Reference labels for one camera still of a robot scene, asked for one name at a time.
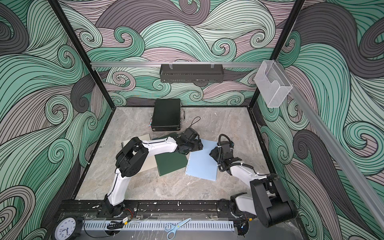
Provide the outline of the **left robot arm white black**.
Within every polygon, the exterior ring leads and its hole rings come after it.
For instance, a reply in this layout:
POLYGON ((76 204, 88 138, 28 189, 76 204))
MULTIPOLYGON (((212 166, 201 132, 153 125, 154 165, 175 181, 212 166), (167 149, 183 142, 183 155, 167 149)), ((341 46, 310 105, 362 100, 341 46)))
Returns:
POLYGON ((116 155, 115 178, 111 190, 104 199, 107 212, 112 217, 123 213, 125 192, 129 182, 142 169, 147 158, 164 153, 187 155, 202 149, 200 135, 191 127, 182 133, 152 141, 132 138, 116 155))

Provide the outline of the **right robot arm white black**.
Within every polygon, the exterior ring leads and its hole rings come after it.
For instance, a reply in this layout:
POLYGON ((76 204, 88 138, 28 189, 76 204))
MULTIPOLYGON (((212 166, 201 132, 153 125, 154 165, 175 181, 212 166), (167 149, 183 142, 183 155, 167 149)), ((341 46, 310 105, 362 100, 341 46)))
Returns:
POLYGON ((232 141, 219 141, 210 156, 218 163, 220 172, 239 179, 250 189, 250 193, 233 196, 235 210, 256 216, 266 228, 296 218, 297 207, 281 178, 275 174, 258 173, 253 166, 234 157, 233 148, 232 141))

